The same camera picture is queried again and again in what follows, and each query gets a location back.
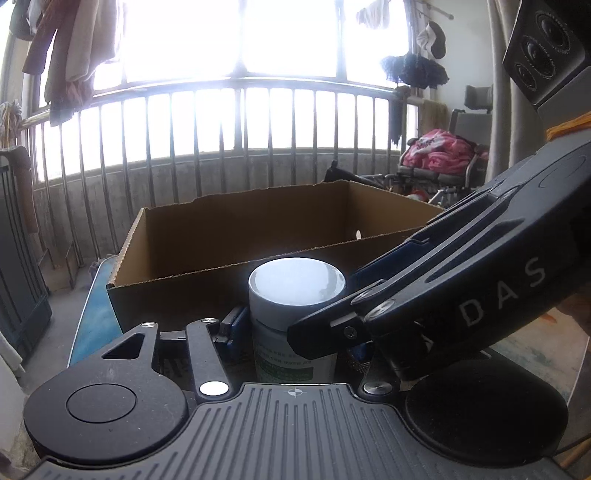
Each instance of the white jar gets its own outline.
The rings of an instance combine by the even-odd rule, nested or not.
[[[329,383],[336,354],[308,360],[287,343],[287,328],[328,305],[345,289],[343,274],[311,258],[280,258],[248,279],[256,374],[266,383]]]

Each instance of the white letter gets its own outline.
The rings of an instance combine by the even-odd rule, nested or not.
[[[499,297],[499,310],[501,310],[503,308],[503,302],[505,300],[510,299],[510,298],[514,298],[514,299],[519,298],[517,296],[517,294],[509,288],[509,285],[507,285],[502,280],[499,280],[499,283],[496,284],[496,293]]]
[[[544,281],[544,279],[546,278],[546,272],[544,271],[543,268],[536,268],[535,270],[532,270],[530,268],[531,267],[531,264],[534,263],[534,262],[537,262],[538,260],[539,260],[538,257],[534,257],[534,258],[532,258],[530,261],[528,261],[525,264],[525,274],[528,277],[531,277],[533,275],[539,275],[540,276],[535,282],[530,283],[530,287],[536,287],[536,286],[540,285],[540,283],[542,283]]]
[[[466,307],[468,305],[474,305],[476,307],[476,311],[478,312],[478,318],[476,318],[476,319],[470,318],[470,316],[468,315],[468,312],[466,311]],[[466,325],[468,325],[469,327],[477,324],[478,322],[480,322],[482,320],[482,317],[484,317],[484,312],[482,311],[482,307],[480,306],[480,303],[478,303],[478,300],[465,301],[464,303],[462,303],[460,305],[460,310],[462,311],[462,316],[464,317],[464,320],[466,321]]]

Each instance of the white lid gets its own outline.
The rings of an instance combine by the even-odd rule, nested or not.
[[[248,279],[251,314],[268,327],[285,331],[344,288],[345,277],[328,263],[299,257],[272,260]]]

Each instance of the camera lens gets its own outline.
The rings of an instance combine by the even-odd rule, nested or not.
[[[530,90],[535,90],[535,78],[531,74],[531,72],[527,68],[525,68],[521,63],[515,64],[515,70],[517,71],[517,75],[519,75],[519,78],[525,84],[525,86]]]
[[[523,53],[540,75],[550,78],[554,75],[554,64],[550,56],[533,38],[525,37],[521,43]]]
[[[537,20],[540,30],[553,47],[558,50],[569,49],[569,36],[554,18],[540,14]]]

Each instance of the triangular cutout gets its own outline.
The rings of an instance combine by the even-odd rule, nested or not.
[[[143,333],[134,333],[123,343],[103,355],[105,360],[133,360],[139,357],[139,351],[144,343]]]

